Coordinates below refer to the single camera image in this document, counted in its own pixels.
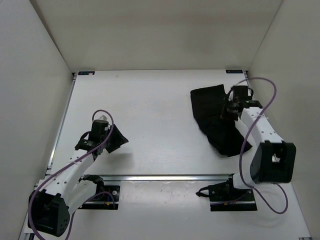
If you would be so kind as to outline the black skirt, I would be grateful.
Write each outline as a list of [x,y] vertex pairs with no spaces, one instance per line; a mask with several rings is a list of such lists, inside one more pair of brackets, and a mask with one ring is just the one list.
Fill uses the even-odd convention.
[[233,120],[221,118],[225,96],[223,84],[190,91],[192,113],[199,129],[220,155],[233,157],[240,154],[244,137]]

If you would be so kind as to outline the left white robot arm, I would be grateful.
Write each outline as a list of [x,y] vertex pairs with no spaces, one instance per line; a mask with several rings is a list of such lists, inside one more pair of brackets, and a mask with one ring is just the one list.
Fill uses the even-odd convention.
[[29,197],[28,227],[35,235],[46,233],[60,237],[69,234],[74,214],[87,200],[99,199],[105,192],[103,179],[84,174],[99,155],[112,153],[128,139],[116,125],[95,120],[74,147],[73,156],[65,167],[40,183]]

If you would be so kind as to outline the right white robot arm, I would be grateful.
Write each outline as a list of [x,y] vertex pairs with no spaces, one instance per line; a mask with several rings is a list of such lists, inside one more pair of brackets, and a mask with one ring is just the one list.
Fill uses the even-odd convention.
[[[239,156],[238,173],[231,174],[227,181],[209,185],[207,194],[199,190],[199,197],[209,198],[215,204],[228,204],[245,199],[263,184],[287,184],[293,177],[296,146],[286,142],[273,129],[258,101],[226,101],[193,99],[193,117],[208,142],[225,157]],[[247,127],[246,136],[236,128],[241,120]],[[256,152],[247,166],[243,154],[253,146],[247,136],[252,136]]]

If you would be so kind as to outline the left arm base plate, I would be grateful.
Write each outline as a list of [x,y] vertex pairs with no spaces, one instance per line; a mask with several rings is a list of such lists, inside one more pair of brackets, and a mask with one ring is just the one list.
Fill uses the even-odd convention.
[[105,181],[100,192],[104,192],[104,194],[100,194],[94,197],[92,200],[85,202],[82,206],[79,207],[79,209],[110,211],[118,210],[121,193],[120,182]]

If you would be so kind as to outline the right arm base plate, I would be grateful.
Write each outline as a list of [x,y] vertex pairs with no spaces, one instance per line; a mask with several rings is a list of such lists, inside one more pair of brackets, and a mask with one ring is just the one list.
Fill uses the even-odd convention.
[[251,212],[258,210],[252,190],[234,188],[231,179],[202,187],[195,194],[198,197],[209,198],[211,212]]

